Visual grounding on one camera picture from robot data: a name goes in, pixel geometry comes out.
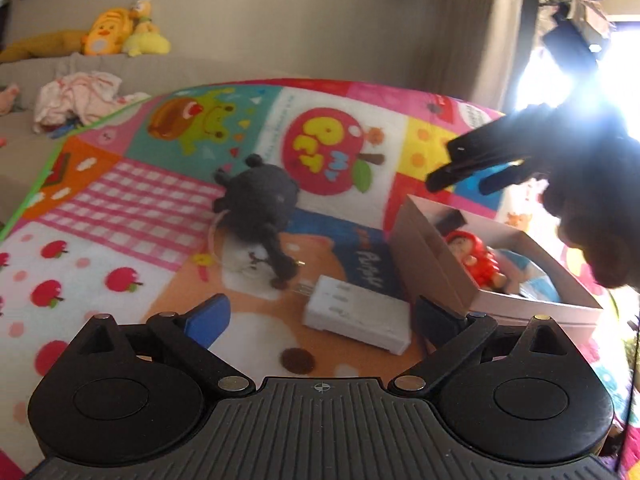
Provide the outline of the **dark gloved right hand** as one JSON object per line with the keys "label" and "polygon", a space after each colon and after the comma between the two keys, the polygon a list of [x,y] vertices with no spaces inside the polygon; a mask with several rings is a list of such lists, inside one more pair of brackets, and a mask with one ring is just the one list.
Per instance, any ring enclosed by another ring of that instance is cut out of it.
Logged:
{"label": "dark gloved right hand", "polygon": [[542,203],[558,235],[606,288],[639,288],[639,165],[576,162],[553,168]]}

